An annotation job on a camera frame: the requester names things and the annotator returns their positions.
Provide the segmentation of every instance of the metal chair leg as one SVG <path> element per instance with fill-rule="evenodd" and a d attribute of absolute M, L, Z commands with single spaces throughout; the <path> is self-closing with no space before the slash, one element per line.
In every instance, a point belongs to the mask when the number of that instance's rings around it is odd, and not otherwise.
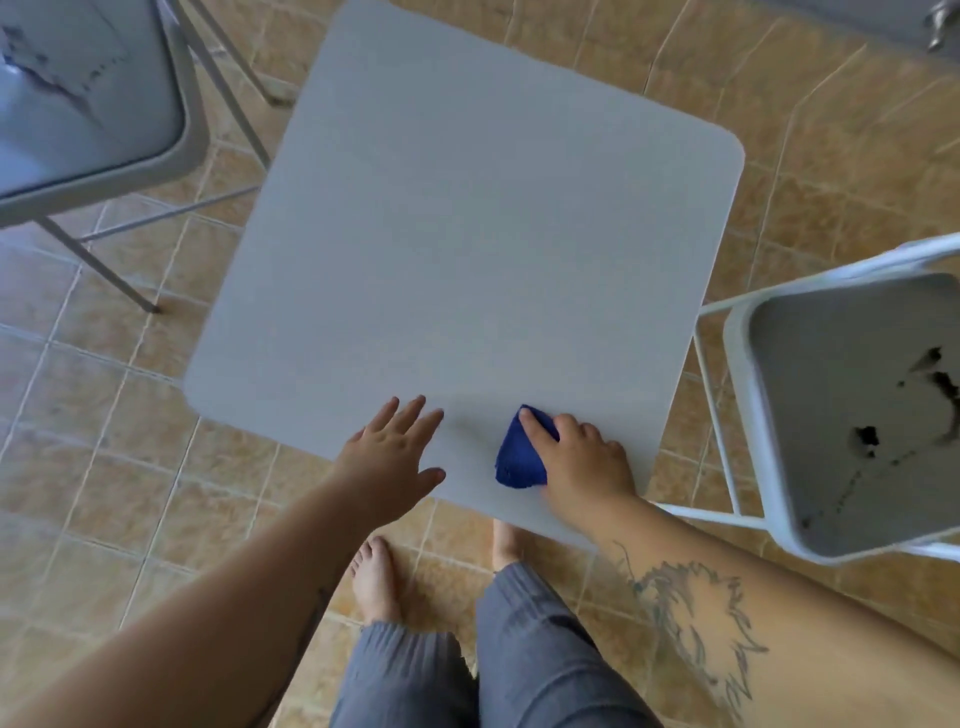
<path fill-rule="evenodd" d="M 96 255 L 87 250 L 79 241 L 70 236 L 70 234 L 61 228 L 57 223 L 51 220 L 49 217 L 40 217 L 35 220 L 35 222 L 40 225 L 44 230 L 49 232 L 51 235 L 56 237 L 59 242 L 63 244 L 68 250 L 70 250 L 76 257 L 90 266 L 93 270 L 107 279 L 113 286 L 115 286 L 121 293 L 123 293 L 127 298 L 136 303 L 140 308 L 145 310 L 147 313 L 161 313 L 160 307 L 155 303 L 151 303 L 139 293 L 125 280 L 117 276 L 113 271 L 111 271 L 103 261 L 98 258 Z"/>
<path fill-rule="evenodd" d="M 233 59 L 233 62 L 239 66 L 240 70 L 243 72 L 243 75 L 247 77 L 247 80 L 253 84 L 253 87 L 256 89 L 256 92 L 260 94 L 264 101 L 266 101 L 270 106 L 289 109 L 294 105 L 293 99 L 285 99 L 281 96 L 275 96 L 270 91 L 267 90 L 267 87 L 260 81 L 260 78 L 256 75 L 250 64 L 247 63 L 243 55 L 233 45 L 233 41 L 230 40 L 230 36 L 227 35 L 227 31 L 223 29 L 223 26 L 217 22 L 217 19 L 213 16 L 213 13 L 210 12 L 206 5 L 201 0 L 187 0 L 190 3 L 190 7 L 193 8 L 197 15 L 200 16 L 201 20 L 206 24 L 210 29 L 210 32 L 216 36 L 217 40 L 220 41 L 220 44 L 223 46 L 227 54 Z"/>
<path fill-rule="evenodd" d="M 253 124 L 250 123 L 250 119 L 247 118 L 247 114 L 244 113 L 243 107 L 240 106 L 240 102 L 237 101 L 236 96 L 233 95 L 230 84 L 227 83 L 227 79 L 225 79 L 224 74 L 221 73 L 220 66 L 217 65 L 217 61 L 214 60 L 213 56 L 211 56 L 210 52 L 207 50 L 206 44 L 200 37 L 200 33 L 197 31 L 196 26 L 190 22 L 190 18 L 186 16 L 186 12 L 183 10 L 180 2 L 173 0 L 169 4 L 169 7 L 171 11 L 173 11 L 178 25 L 180 25 L 180 30 L 183 33 L 183 37 L 186 38 L 187 45 L 204 67 L 204 71 L 206 71 L 207 75 L 210 77 L 210 81 L 213 82 L 217 92 L 223 97 L 230 114 L 240 127 L 240 131 L 243 132 L 243 136 L 245 136 L 247 141 L 250 142 L 250 146 L 253 149 L 253 153 L 256 155 L 256 158 L 260 160 L 260 164 L 263 165 L 264 169 L 268 169 L 271 162 L 270 153 L 267 152 L 267 148 L 263 145 L 263 141 L 260 139 L 259 134 L 257 134 L 257 132 L 254 130 Z"/>

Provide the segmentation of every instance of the bare foot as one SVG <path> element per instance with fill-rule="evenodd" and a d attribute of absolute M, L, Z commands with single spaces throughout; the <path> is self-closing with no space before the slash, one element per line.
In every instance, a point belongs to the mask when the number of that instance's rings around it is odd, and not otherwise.
<path fill-rule="evenodd" d="M 350 574 L 353 576 L 353 595 L 364 624 L 401 622 L 394 560 L 386 541 L 379 536 L 365 541 L 353 557 Z"/>
<path fill-rule="evenodd" d="M 493 521 L 493 570 L 500 571 L 523 559 L 526 531 L 503 521 Z"/>

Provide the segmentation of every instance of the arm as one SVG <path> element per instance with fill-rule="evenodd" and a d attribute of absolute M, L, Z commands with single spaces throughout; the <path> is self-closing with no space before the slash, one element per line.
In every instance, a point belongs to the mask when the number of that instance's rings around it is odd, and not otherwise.
<path fill-rule="evenodd" d="M 740 722 L 939 726 L 960 715 L 960 662 L 895 622 L 687 525 L 636 495 L 623 448 L 555 419 L 521 421 L 543 494 L 630 580 L 661 633 Z"/>
<path fill-rule="evenodd" d="M 388 402 L 330 476 L 223 564 L 113 637 L 9 728 L 266 728 L 354 552 L 444 479 L 443 412 Z"/>

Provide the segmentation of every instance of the chair seat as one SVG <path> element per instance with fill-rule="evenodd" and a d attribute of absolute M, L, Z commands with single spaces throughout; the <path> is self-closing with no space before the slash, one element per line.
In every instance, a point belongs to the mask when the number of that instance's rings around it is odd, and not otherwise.
<path fill-rule="evenodd" d="M 98 186 L 203 125 L 184 103 L 183 76 L 196 84 L 189 55 L 155 0 L 12 0 L 0 25 L 0 227 L 166 181 Z M 191 159 L 160 165 L 161 177 L 203 160 L 203 132 Z"/>

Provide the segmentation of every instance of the right hand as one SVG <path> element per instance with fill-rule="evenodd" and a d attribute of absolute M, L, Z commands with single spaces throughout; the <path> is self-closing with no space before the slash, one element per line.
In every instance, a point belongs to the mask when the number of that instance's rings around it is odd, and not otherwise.
<path fill-rule="evenodd" d="M 598 504 L 636 497 L 627 453 L 615 440 L 605 442 L 594 425 L 573 415 L 557 415 L 553 424 L 560 442 L 543 429 L 530 410 L 520 410 L 520 424 L 546 468 L 543 496 L 561 521 L 580 531 Z"/>

